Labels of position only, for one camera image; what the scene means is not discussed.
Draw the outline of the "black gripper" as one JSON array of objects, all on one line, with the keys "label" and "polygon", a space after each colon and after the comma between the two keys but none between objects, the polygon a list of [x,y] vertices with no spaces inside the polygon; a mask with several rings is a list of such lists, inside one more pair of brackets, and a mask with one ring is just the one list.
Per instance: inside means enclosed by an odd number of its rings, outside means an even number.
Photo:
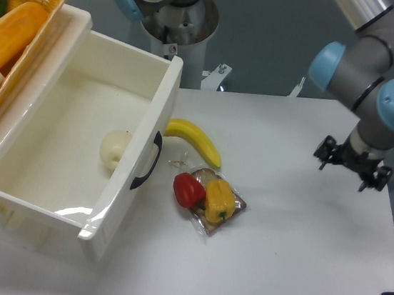
[{"label": "black gripper", "polygon": [[357,153],[347,139],[344,144],[337,146],[336,140],[328,135],[317,146],[313,153],[323,170],[327,164],[342,165],[359,175],[362,183],[359,192],[365,189],[382,191],[391,179],[393,169],[389,166],[379,166],[380,159],[372,159],[370,153]]}]

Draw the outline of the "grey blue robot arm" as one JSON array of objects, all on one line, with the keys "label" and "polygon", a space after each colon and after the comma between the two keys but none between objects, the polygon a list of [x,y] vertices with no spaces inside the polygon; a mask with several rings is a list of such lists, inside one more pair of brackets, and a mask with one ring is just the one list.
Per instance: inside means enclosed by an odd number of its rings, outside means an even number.
[{"label": "grey blue robot arm", "polygon": [[382,191],[393,169],[383,165],[394,148],[394,6],[390,0],[334,0],[358,36],[352,46],[330,42],[308,76],[351,110],[358,123],[343,144],[327,136],[314,152],[321,166],[341,165],[360,177],[360,190]]}]

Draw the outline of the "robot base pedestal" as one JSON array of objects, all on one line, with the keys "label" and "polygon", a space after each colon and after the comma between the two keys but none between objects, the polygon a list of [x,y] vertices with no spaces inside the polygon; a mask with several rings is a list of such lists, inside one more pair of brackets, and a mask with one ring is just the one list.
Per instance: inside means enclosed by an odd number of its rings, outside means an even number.
[{"label": "robot base pedestal", "polygon": [[204,68],[206,46],[216,33],[219,10],[213,0],[114,0],[129,20],[139,22],[151,52],[167,60],[183,60],[181,87],[222,91],[230,66]]}]

